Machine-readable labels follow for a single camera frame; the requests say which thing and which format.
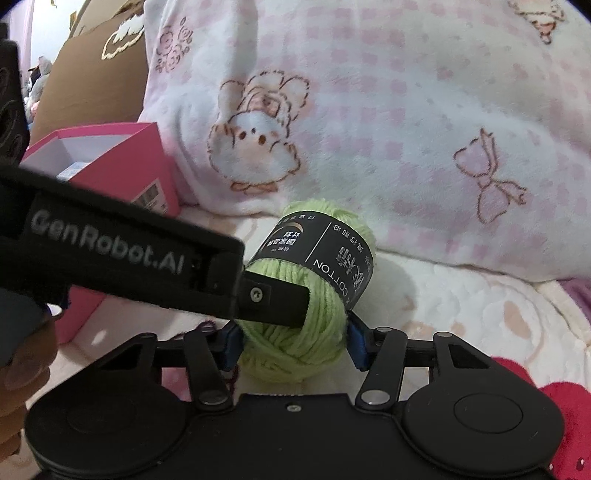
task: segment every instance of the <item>bed sheet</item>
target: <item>bed sheet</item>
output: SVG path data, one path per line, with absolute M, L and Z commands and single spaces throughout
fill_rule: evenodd
M 198 209 L 185 209 L 181 217 L 243 239 L 247 259 L 277 221 L 257 216 L 222 218 Z M 355 307 L 368 326 L 394 327 L 415 339 L 431 339 L 434 332 L 441 330 L 453 332 L 490 356 L 522 366 L 539 387 L 572 382 L 587 392 L 591 390 L 591 327 L 588 322 L 573 322 L 561 315 L 558 307 L 540 293 L 544 292 L 544 285 L 534 288 L 506 275 L 383 252 L 378 253 L 375 264 L 374 276 Z M 49 385 L 32 401 L 137 333 L 154 332 L 160 339 L 169 339 L 205 319 L 192 313 L 108 298 L 75 340 L 60 348 Z M 337 365 L 300 384 L 271 385 L 240 375 L 235 395 L 354 395 L 363 378 L 364 374 L 355 370 L 344 355 Z M 167 383 L 179 396 L 187 395 L 179 371 L 168 372 Z M 425 369 L 408 369 L 401 399 L 426 383 Z M 0 480 L 28 480 L 36 473 L 26 445 L 18 456 L 0 465 Z

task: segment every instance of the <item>round pad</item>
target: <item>round pad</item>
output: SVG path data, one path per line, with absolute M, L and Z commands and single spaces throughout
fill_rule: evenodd
M 404 428 L 434 461 L 468 475 L 518 475 L 549 462 L 563 435 L 560 410 L 517 376 L 457 369 L 415 392 Z
M 163 458 L 183 434 L 186 407 L 134 372 L 74 378 L 36 402 L 25 433 L 37 460 L 79 479 L 121 478 Z
M 523 412 L 514 401 L 501 395 L 477 393 L 459 400 L 454 413 L 466 428 L 481 433 L 505 433 L 521 423 Z

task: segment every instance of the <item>red fabric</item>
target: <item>red fabric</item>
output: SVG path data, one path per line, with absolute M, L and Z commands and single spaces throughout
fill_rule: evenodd
M 521 365 L 505 358 L 494 360 L 536 386 Z M 558 480 L 591 480 L 591 393 L 571 382 L 555 382 L 539 390 L 564 417 L 564 438 L 552 460 L 553 475 Z

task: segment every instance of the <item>bow print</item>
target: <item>bow print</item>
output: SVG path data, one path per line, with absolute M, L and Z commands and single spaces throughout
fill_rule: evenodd
M 477 215 L 484 225 L 494 222 L 506 213 L 511 201 L 518 205 L 525 205 L 523 196 L 527 189 L 514 181 L 494 178 L 499 168 L 495 139 L 483 128 L 480 129 L 478 138 L 454 153 L 453 159 L 456 167 L 464 175 L 474 178 L 480 188 Z

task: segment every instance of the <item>barcode label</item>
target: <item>barcode label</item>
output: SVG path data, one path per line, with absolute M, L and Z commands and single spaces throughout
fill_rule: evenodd
M 168 210 L 159 179 L 156 179 L 148 188 L 139 194 L 133 203 L 153 212 L 166 213 Z

